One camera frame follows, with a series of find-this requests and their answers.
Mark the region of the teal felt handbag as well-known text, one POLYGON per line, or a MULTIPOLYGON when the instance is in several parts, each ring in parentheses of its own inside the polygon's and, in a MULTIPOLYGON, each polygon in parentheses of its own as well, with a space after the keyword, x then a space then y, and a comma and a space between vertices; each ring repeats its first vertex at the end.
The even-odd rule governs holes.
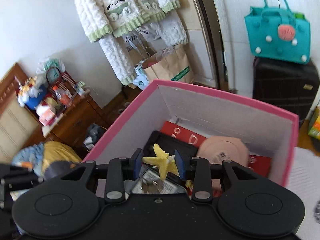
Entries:
POLYGON ((310 61, 311 25, 301 12, 285 8, 251 7, 244 17, 252 54, 257 57, 307 64, 310 61))

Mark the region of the grey pocket router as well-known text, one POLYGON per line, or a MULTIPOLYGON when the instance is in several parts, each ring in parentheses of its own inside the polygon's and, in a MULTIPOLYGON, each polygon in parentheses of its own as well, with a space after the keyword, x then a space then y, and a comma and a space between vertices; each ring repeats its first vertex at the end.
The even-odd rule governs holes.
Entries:
POLYGON ((169 180, 160 180, 158 172, 145 165, 141 167, 138 178, 135 181, 124 181, 124 189, 126 194, 187 194, 185 188, 180 185, 169 180))

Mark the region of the black suitcase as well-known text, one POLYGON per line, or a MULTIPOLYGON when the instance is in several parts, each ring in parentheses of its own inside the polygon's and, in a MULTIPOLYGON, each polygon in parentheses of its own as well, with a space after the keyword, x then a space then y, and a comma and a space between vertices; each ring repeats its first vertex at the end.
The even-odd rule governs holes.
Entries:
POLYGON ((255 57, 253 98, 299 116, 305 121, 319 89, 319 74, 307 64, 255 57))

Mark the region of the brown paper bag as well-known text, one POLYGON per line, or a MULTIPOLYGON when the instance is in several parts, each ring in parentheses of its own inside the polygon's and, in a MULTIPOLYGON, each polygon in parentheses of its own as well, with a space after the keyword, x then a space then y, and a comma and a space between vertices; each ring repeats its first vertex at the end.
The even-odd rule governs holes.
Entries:
POLYGON ((171 80, 193 83, 194 75, 187 54, 182 45, 156 53, 140 61, 136 66, 137 74, 151 82, 152 80, 171 80))

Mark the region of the yellow bedding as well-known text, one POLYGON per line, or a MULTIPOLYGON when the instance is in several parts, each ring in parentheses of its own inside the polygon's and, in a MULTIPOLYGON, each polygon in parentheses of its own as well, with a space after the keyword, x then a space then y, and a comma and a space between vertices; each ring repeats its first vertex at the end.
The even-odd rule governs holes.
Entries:
POLYGON ((42 173, 55 161, 82 162, 71 147, 58 141, 45 142, 43 145, 42 173))

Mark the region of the black rubber case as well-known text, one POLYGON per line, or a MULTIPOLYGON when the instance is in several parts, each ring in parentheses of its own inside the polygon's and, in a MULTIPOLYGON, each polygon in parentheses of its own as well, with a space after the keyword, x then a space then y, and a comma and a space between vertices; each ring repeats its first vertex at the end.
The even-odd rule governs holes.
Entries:
POLYGON ((195 157, 198 148, 189 145, 186 142, 179 141, 173 137, 163 134, 159 131, 153 131, 143 148, 144 157, 155 157, 156 154, 153 150, 154 144, 157 144, 163 151, 169 155, 174 155, 177 150, 181 156, 195 157))

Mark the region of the white plastic bag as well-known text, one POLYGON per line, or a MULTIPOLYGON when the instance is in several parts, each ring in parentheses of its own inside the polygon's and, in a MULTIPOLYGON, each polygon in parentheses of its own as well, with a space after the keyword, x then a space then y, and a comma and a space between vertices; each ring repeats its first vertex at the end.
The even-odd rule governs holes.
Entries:
POLYGON ((136 78, 132 81, 132 83, 138 88, 140 88, 141 90, 144 90, 149 85, 149 80, 146 75, 146 72, 141 66, 136 67, 135 71, 136 71, 136 78))

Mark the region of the black clothes rack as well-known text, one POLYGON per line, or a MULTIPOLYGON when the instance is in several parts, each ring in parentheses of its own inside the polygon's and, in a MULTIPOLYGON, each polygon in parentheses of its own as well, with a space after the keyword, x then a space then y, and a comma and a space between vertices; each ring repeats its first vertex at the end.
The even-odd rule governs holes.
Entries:
POLYGON ((228 91, 228 75, 220 23, 214 0, 195 0, 217 88, 228 91))

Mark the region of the silver key bunch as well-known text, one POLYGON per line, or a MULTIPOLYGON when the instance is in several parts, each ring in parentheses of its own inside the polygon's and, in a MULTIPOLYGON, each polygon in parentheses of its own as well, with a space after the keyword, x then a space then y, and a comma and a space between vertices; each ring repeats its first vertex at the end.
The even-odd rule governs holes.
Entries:
POLYGON ((142 190, 146 194, 160 194, 163 190, 163 181, 142 178, 142 190))

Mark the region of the dresser top clutter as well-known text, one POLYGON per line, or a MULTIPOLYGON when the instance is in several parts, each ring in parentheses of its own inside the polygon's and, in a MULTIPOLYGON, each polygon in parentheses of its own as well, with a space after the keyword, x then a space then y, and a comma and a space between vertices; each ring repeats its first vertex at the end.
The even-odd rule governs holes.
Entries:
POLYGON ((51 125, 64 110, 71 107, 76 96, 86 96, 90 90, 84 82, 75 82, 60 59, 40 62, 36 75, 19 84, 17 101, 36 112, 43 126, 51 125))

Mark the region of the pink rounded square case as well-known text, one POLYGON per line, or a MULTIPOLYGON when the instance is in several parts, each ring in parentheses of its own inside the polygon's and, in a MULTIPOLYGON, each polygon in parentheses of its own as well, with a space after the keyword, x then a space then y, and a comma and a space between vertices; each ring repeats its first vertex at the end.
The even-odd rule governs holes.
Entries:
POLYGON ((211 164, 222 164, 224 160, 232 160, 247 166, 249 151, 238 138, 212 136, 200 145, 197 156, 207 159, 211 164))

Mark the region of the yellow starfish hair clip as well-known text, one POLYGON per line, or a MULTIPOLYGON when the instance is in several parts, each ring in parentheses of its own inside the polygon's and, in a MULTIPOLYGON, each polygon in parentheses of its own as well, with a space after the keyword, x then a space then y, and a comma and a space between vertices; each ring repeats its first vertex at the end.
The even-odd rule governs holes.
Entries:
POLYGON ((143 157, 142 162, 144 164, 156 166, 159 169, 159 178, 161 181, 166 180, 168 173, 179 176, 175 157, 162 150, 158 144, 154 144, 153 150, 156 156, 143 157))

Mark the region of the wooden dresser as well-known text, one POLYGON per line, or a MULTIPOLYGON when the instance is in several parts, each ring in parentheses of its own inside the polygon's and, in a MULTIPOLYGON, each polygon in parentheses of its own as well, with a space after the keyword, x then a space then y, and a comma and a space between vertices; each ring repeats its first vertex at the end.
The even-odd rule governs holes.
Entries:
POLYGON ((19 150, 49 140, 71 146, 80 154, 91 124, 107 128, 102 109, 86 90, 79 95, 74 80, 63 74, 58 88, 70 94, 59 100, 41 77, 27 77, 15 63, 1 79, 1 161, 8 163, 19 150))

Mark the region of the pink cardboard box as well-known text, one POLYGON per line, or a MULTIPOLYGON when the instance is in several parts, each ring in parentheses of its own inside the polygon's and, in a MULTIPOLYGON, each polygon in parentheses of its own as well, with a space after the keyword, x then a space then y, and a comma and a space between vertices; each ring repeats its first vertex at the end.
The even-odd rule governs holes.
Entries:
POLYGON ((272 157, 269 178, 287 185, 297 143, 295 114, 267 103, 175 81, 153 81, 125 109, 87 155, 106 164, 130 157, 166 121, 203 136, 240 139, 250 151, 272 157))

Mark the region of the red glasses-print box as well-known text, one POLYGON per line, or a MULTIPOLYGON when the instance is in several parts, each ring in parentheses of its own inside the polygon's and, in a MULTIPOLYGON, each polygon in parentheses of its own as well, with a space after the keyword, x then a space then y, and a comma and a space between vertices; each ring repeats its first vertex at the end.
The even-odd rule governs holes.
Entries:
POLYGON ((211 164, 221 164, 228 159, 247 166, 263 177, 269 175, 272 158, 250 153, 238 138, 222 136, 206 138, 169 121, 164 123, 160 132, 195 146, 198 148, 197 156, 209 160, 211 164))

